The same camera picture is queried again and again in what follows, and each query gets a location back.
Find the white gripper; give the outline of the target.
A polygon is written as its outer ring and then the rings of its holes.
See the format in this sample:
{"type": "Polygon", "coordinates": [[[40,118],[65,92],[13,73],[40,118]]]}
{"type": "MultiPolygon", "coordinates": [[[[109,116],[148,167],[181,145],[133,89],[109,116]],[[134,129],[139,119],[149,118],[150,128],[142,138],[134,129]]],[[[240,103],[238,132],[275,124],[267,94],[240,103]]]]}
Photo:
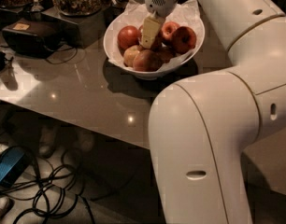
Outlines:
{"type": "Polygon", "coordinates": [[[161,31],[165,18],[174,10],[178,0],[145,0],[147,11],[150,13],[143,21],[140,44],[150,49],[156,36],[161,31]]]}

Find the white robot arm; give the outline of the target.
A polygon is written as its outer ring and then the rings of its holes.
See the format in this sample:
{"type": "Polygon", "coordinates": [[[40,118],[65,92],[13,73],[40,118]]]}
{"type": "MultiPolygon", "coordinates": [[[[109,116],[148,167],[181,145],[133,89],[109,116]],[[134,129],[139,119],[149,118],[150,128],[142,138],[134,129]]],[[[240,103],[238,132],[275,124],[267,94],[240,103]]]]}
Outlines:
{"type": "Polygon", "coordinates": [[[271,0],[198,0],[231,67],[162,90],[149,117],[168,224],[252,224],[243,149],[286,126],[286,15],[271,0]]]}

